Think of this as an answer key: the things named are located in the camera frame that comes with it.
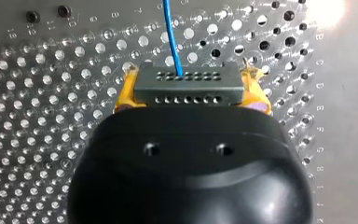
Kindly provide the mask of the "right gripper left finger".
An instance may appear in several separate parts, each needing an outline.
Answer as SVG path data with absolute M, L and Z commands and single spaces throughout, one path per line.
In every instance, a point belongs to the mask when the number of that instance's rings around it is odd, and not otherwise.
M 115 113 L 137 107 L 147 107 L 147 104 L 137 103 L 135 100 L 134 86 L 138 72 L 139 68 L 133 66 L 125 73 L 123 87 L 116 101 Z

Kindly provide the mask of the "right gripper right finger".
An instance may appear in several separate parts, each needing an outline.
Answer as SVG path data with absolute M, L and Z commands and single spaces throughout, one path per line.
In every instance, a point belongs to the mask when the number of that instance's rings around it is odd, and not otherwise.
M 241 81 L 244 86 L 244 93 L 239 106 L 270 115 L 271 102 L 259 84 L 259 79 L 264 76 L 264 73 L 260 68 L 252 66 L 246 58 L 243 59 L 243 62 L 244 68 L 241 69 Z

